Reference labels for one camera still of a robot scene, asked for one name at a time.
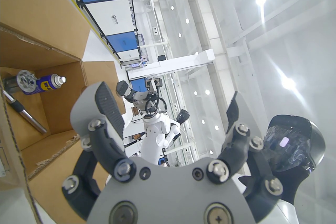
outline ceiling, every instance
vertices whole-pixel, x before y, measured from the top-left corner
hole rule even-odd
[[[197,21],[191,0],[157,1],[173,56],[202,51],[204,36],[194,24]],[[332,129],[336,103],[336,0],[257,2],[209,0],[235,86],[242,92],[262,133],[265,134],[273,116],[294,114],[313,121],[324,135],[326,155],[300,186],[295,206],[300,223],[332,223],[336,219],[336,141]],[[220,115],[216,114],[218,106],[211,107],[215,92],[209,70],[204,67],[181,72],[179,77],[186,105],[193,111],[195,139],[208,137],[215,143],[206,148],[214,148],[222,138],[212,128]],[[210,95],[203,93],[205,88],[209,88]],[[203,118],[211,124],[199,124]]]

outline spray can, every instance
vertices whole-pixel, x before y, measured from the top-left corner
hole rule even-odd
[[[26,95],[32,95],[37,93],[42,93],[45,91],[50,91],[54,89],[61,88],[62,84],[66,82],[65,77],[60,77],[59,75],[52,74],[48,76],[44,76],[38,80],[36,80],[36,88],[32,92],[25,92]]]
[[[27,70],[21,70],[16,76],[3,80],[5,90],[12,94],[19,91],[31,93],[36,89],[37,78]]]

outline screw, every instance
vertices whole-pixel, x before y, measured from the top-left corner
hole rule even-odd
[[[129,174],[130,171],[131,171],[131,165],[129,165],[129,163],[127,162],[123,162],[118,167],[118,174],[121,177],[126,176],[127,174]]]
[[[67,190],[68,194],[71,194],[75,192],[75,190],[78,188],[79,179],[76,175],[71,175],[65,179],[65,181],[62,184],[62,187],[64,187],[65,190]]]
[[[249,131],[249,127],[247,127],[247,126],[244,125],[244,124],[240,124],[240,125],[238,126],[238,129],[239,129],[240,132],[242,132],[242,133],[244,133],[244,134],[246,134],[246,133]]]
[[[251,141],[250,141],[250,150],[251,151],[257,152],[257,151],[262,150],[263,148],[264,148],[264,142],[260,137],[255,136],[251,139]]]
[[[221,166],[220,164],[215,164],[213,167],[213,173],[216,176],[221,177],[226,174],[226,171],[225,171],[225,168]]]
[[[109,224],[134,224],[137,223],[138,212],[136,207],[127,201],[120,202],[111,211]]]
[[[150,177],[150,169],[148,167],[144,167],[139,172],[139,177],[143,181],[148,180]]]
[[[265,187],[270,194],[275,196],[281,195],[284,189],[278,178],[273,178],[270,181],[265,180]]]
[[[204,223],[208,224],[232,224],[232,218],[228,209],[219,203],[211,204],[205,211]]]

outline bolt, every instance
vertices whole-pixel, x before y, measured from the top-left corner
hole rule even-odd
[[[221,166],[220,164],[215,164],[213,167],[213,173],[216,176],[221,177],[226,174],[226,171],[225,171],[225,168]]]
[[[279,196],[283,192],[283,186],[278,178],[273,178],[270,181],[265,180],[265,187],[270,194],[275,196]]]
[[[89,137],[83,138],[82,143],[85,146],[89,146],[90,145],[90,138]]]
[[[258,146],[260,146],[262,143],[263,143],[263,142],[262,142],[262,140],[261,140],[260,137],[255,136],[254,138],[252,138],[252,144],[253,144],[253,146],[258,147]]]
[[[73,178],[66,179],[63,183],[63,187],[66,190],[74,188],[76,185],[76,181]]]
[[[232,218],[228,209],[222,204],[211,204],[205,212],[205,223],[208,224],[232,224]]]
[[[242,132],[242,133],[244,133],[244,134],[246,134],[246,133],[249,131],[249,127],[247,127],[247,126],[244,125],[244,124],[240,124],[240,125],[238,126],[238,129],[239,129],[240,132]]]
[[[127,201],[120,202],[111,211],[109,224],[135,224],[138,220],[136,207]]]
[[[278,179],[270,181],[270,189],[274,192],[281,190],[281,182]]]
[[[65,179],[65,181],[62,184],[62,187],[67,190],[68,194],[71,194],[75,192],[75,190],[78,188],[79,185],[79,179],[76,175],[71,175]]]
[[[118,167],[118,175],[121,177],[126,176],[127,174],[129,174],[130,171],[131,171],[131,165],[129,165],[129,163],[127,162],[123,162]]]

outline white robot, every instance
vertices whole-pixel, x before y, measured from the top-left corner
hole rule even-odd
[[[176,120],[170,119],[166,115],[167,104],[164,99],[159,97],[157,91],[157,87],[161,84],[159,82],[156,85],[155,80],[148,80],[149,89],[146,92],[138,92],[131,89],[126,81],[120,81],[117,84],[117,93],[144,113],[142,119],[137,120],[135,123],[131,122],[124,129],[124,137],[125,135],[129,136],[145,131],[146,134],[141,138],[139,151],[141,152],[141,157],[152,164],[158,164],[162,155],[162,148],[168,148],[171,142],[178,138],[181,124],[190,117],[186,110],[181,110]],[[159,110],[159,101],[163,102],[165,111]],[[127,152],[127,149],[125,152],[129,156],[135,153],[133,148],[131,152]]]

